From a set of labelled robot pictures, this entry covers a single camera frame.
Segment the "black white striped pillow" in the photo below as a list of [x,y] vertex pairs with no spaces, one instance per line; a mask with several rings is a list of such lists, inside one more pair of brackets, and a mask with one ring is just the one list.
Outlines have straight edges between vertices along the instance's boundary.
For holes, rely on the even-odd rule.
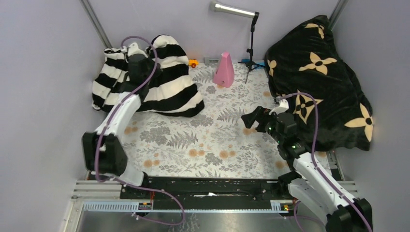
[[[159,75],[151,84],[139,112],[165,116],[193,117],[205,107],[203,97],[189,75],[187,54],[169,35],[158,35],[145,50],[151,59],[158,58]],[[121,48],[104,50],[104,65],[92,83],[92,107],[110,112],[129,78],[128,59]]]

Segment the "pink metronome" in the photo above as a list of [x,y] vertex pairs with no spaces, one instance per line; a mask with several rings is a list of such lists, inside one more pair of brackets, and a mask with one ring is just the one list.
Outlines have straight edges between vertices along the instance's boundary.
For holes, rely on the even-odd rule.
[[212,82],[225,88],[229,88],[233,84],[234,67],[229,52],[221,54]]

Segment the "silver flashlight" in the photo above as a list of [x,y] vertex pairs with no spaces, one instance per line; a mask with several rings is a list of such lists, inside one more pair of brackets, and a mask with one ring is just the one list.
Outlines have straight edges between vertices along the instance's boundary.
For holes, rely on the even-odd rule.
[[227,14],[231,14],[231,15],[237,15],[237,16],[242,16],[242,17],[252,19],[252,23],[251,23],[251,26],[250,26],[250,48],[247,48],[247,50],[246,50],[246,52],[249,54],[249,60],[247,62],[243,62],[243,61],[239,62],[239,63],[245,64],[245,66],[248,69],[246,80],[245,80],[245,84],[246,84],[247,81],[248,81],[248,76],[249,76],[250,72],[252,72],[253,70],[255,70],[258,67],[260,67],[260,68],[265,67],[264,65],[258,64],[253,60],[254,32],[255,32],[255,26],[256,26],[256,23],[259,19],[260,13],[240,9],[240,8],[229,6],[229,5],[225,5],[225,4],[222,4],[222,3],[220,3],[219,1],[216,1],[216,0],[212,0],[210,2],[210,10],[214,11],[214,12],[227,13]]

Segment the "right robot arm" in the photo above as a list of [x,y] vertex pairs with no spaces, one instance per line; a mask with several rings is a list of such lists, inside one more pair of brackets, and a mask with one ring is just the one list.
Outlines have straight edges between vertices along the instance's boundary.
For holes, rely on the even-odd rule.
[[277,142],[281,157],[292,169],[278,178],[277,192],[281,198],[298,199],[328,232],[372,231],[370,203],[356,198],[323,170],[313,151],[297,136],[292,114],[259,106],[241,119],[248,129],[258,122],[256,131],[267,133]]

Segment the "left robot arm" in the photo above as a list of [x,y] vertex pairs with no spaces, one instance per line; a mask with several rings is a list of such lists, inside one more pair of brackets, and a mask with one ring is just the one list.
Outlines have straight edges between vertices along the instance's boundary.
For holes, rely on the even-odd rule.
[[128,165],[128,157],[122,146],[122,137],[134,113],[146,98],[150,79],[160,73],[157,63],[143,54],[128,59],[129,78],[122,86],[115,104],[103,123],[93,132],[82,136],[85,167],[100,181],[116,180],[132,187],[139,199],[149,195],[150,186],[144,182],[146,174]]

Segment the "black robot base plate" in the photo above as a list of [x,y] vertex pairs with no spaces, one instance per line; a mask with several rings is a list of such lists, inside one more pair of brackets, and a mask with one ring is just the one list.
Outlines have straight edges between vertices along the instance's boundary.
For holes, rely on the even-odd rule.
[[296,198],[276,179],[148,176],[144,189],[122,187],[120,199],[146,200],[154,210],[288,211]]

